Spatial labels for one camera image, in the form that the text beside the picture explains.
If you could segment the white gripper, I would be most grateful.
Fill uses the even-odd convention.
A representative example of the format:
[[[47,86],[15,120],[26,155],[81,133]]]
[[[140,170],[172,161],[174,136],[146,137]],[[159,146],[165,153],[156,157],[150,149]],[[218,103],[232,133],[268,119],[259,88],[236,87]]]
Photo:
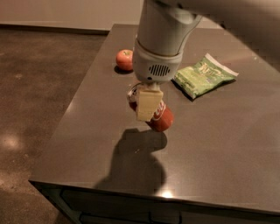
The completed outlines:
[[[160,56],[144,49],[139,41],[135,42],[133,52],[133,70],[139,84],[136,89],[136,118],[139,121],[149,122],[157,111],[164,93],[158,84],[170,81],[178,70],[183,53],[175,56]]]

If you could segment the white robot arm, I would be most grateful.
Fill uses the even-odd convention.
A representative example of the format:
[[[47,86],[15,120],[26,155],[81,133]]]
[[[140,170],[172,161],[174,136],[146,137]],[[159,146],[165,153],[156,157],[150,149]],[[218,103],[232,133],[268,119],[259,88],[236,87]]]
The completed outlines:
[[[133,52],[133,69],[143,87],[136,117],[148,122],[183,58],[191,31],[205,17],[274,68],[280,64],[280,0],[144,0]]]

